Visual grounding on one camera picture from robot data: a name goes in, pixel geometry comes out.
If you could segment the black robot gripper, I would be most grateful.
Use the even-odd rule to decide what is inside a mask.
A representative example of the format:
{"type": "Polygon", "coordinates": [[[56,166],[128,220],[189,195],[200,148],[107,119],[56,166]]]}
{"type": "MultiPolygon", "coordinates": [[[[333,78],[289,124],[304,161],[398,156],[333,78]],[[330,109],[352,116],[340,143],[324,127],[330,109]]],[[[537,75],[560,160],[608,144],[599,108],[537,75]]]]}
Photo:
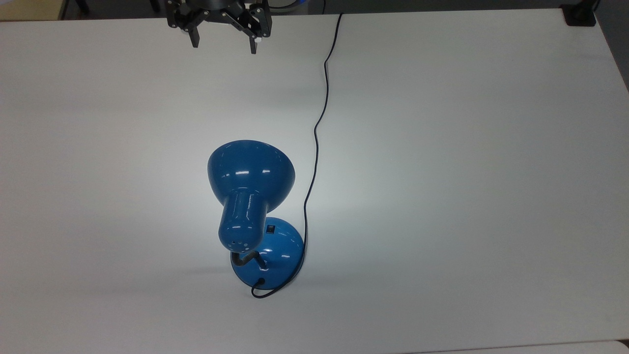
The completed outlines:
{"type": "Polygon", "coordinates": [[[199,47],[198,26],[205,20],[226,22],[249,38],[251,54],[258,44],[270,37],[272,18],[268,4],[245,4],[244,0],[167,1],[166,19],[169,27],[189,35],[192,46],[199,47]]]}

